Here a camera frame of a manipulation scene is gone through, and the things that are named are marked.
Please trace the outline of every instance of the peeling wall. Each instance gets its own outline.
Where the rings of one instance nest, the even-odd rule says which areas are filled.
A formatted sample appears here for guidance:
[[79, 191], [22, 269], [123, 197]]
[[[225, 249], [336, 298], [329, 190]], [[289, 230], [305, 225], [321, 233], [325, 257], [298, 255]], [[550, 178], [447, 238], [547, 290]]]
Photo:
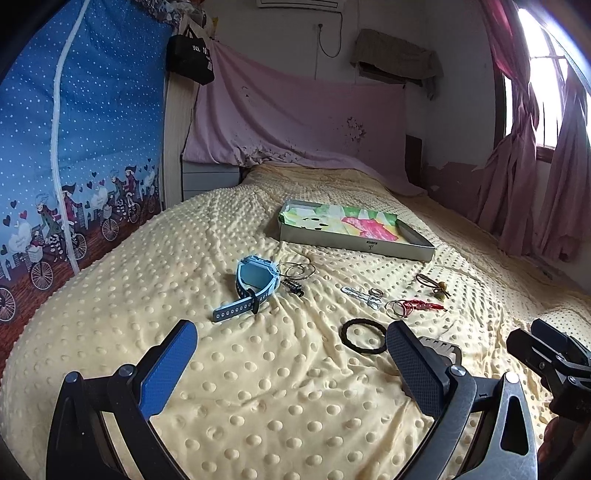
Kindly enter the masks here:
[[491, 51], [478, 3], [425, 0], [430, 45], [444, 78], [427, 105], [423, 181], [429, 195], [462, 215], [473, 205], [495, 135]]

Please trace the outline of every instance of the metal tray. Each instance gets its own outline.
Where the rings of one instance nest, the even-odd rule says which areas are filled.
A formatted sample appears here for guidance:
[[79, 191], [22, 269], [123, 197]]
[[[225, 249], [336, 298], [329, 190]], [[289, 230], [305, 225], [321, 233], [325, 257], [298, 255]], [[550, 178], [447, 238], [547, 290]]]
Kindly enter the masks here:
[[281, 221], [281, 214], [292, 206], [316, 208], [322, 206], [322, 204], [304, 202], [302, 200], [287, 200], [283, 204], [278, 217], [280, 241], [315, 245], [317, 247], [344, 248], [346, 250], [370, 252], [385, 255], [386, 257], [407, 258], [421, 262], [429, 262], [433, 258], [433, 253], [435, 252], [433, 244], [400, 220], [397, 220], [396, 225], [400, 234], [409, 242], [408, 244], [368, 239], [360, 236], [346, 235], [344, 233], [308, 230], [306, 228], [287, 225]]

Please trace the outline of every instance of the wall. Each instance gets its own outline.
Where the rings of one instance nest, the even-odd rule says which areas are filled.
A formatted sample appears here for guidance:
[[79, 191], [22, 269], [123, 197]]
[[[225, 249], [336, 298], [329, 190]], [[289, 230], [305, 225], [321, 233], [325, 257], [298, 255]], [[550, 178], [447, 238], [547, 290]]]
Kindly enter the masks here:
[[429, 46], [444, 78], [427, 106], [424, 187], [444, 206], [466, 215], [493, 149], [495, 84], [491, 51], [478, 3], [425, 0]]
[[[255, 0], [207, 0], [210, 17], [219, 17], [216, 39], [268, 67], [293, 75], [333, 82], [367, 83], [349, 63], [359, 29], [373, 28], [427, 47], [423, 0], [348, 0], [343, 12], [342, 50], [335, 59], [317, 51], [318, 24], [322, 46], [330, 55], [339, 48], [340, 18], [332, 12], [257, 8]], [[408, 85], [407, 133], [425, 138], [428, 100]]]

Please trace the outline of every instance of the power cord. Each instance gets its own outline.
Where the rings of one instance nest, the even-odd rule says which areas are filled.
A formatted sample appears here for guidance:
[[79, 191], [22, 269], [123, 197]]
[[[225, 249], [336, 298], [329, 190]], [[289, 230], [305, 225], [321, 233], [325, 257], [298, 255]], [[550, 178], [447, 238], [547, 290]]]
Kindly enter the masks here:
[[340, 48], [343, 45], [343, 14], [341, 12], [338, 12], [340, 15], [340, 27], [339, 27], [339, 50], [337, 51], [337, 53], [335, 55], [328, 55], [324, 48], [322, 47], [322, 39], [320, 38], [321, 34], [322, 34], [322, 24], [319, 23], [318, 24], [318, 45], [320, 45], [320, 49], [322, 50], [322, 53], [324, 55], [326, 55], [328, 58], [330, 59], [335, 59], [336, 57], [339, 56], [340, 53]]

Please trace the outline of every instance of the blue smartwatch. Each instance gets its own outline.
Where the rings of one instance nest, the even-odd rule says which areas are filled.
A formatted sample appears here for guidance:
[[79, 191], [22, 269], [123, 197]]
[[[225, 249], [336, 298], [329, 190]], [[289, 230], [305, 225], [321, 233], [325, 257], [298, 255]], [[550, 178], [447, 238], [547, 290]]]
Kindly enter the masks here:
[[[236, 291], [240, 300], [218, 307], [213, 311], [213, 321], [221, 322], [241, 313], [257, 313], [263, 303], [279, 286], [281, 277], [277, 265], [256, 255], [249, 255], [238, 262]], [[259, 289], [257, 293], [249, 286]]]

